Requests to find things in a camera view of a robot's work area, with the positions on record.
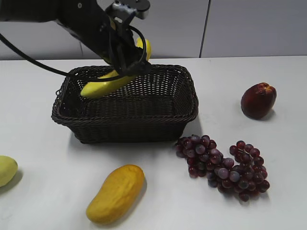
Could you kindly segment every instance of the wicker basket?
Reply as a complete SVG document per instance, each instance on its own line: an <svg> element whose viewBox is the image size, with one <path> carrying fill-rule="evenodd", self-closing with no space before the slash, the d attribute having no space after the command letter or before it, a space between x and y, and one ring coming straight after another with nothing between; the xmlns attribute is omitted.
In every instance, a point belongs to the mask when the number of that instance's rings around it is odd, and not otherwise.
<svg viewBox="0 0 307 230"><path fill-rule="evenodd" d="M90 66L70 73L96 78L111 70ZM84 85L67 77L57 91L51 116L84 144L176 140L198 115L194 84L182 66L153 65L150 74L95 100L80 96Z"/></svg>

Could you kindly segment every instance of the apple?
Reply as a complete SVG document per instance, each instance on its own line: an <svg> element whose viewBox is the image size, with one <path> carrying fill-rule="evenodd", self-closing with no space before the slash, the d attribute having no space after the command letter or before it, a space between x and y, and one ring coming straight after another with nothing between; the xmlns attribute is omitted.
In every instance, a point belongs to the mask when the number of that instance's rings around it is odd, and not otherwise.
<svg viewBox="0 0 307 230"><path fill-rule="evenodd" d="M261 119L273 108L276 97L276 89L268 83L256 84L242 96L242 112L250 118Z"/></svg>

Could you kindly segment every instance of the table surface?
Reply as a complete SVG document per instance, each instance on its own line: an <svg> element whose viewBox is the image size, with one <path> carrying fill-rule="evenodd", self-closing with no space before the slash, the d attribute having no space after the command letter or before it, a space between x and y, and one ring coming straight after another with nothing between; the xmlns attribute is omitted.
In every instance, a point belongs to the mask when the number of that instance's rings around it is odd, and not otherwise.
<svg viewBox="0 0 307 230"><path fill-rule="evenodd" d="M19 171L0 188L1 230L89 229L291 229L305 226L307 57L153 59L191 73L199 116L184 135L208 134L225 156L243 139L258 147L271 183L269 191L241 203L191 179L187 163L170 143L81 144L54 123L51 109L63 77L26 61L0 61L1 155ZM43 61L69 71L100 60ZM274 112L255 121L240 110L250 86L267 82L277 90ZM144 170L147 187L137 205L108 227L91 223L85 210L107 175L125 164Z"/></svg>

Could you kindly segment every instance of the grape bunch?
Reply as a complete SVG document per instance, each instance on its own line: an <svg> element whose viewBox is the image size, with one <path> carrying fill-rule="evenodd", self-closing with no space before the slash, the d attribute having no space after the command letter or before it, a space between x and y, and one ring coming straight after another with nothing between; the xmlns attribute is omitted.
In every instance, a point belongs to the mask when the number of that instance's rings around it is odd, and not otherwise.
<svg viewBox="0 0 307 230"><path fill-rule="evenodd" d="M208 135L183 137L175 144L176 154L185 158L191 178L207 176L208 184L221 193L235 192L242 201L265 193L270 188L268 173L260 151L240 140L229 148L231 158L224 158Z"/></svg>

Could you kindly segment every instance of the mango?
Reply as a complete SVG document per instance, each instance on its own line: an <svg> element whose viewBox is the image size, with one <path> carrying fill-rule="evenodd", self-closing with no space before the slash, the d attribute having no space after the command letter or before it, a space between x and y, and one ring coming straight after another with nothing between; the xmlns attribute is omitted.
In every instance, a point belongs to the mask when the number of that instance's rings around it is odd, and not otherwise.
<svg viewBox="0 0 307 230"><path fill-rule="evenodd" d="M111 224L127 213L142 190L145 176L136 165L115 169L89 204L86 215L97 224Z"/></svg>
<svg viewBox="0 0 307 230"><path fill-rule="evenodd" d="M18 164L13 158L0 156L0 187L10 182L17 170Z"/></svg>

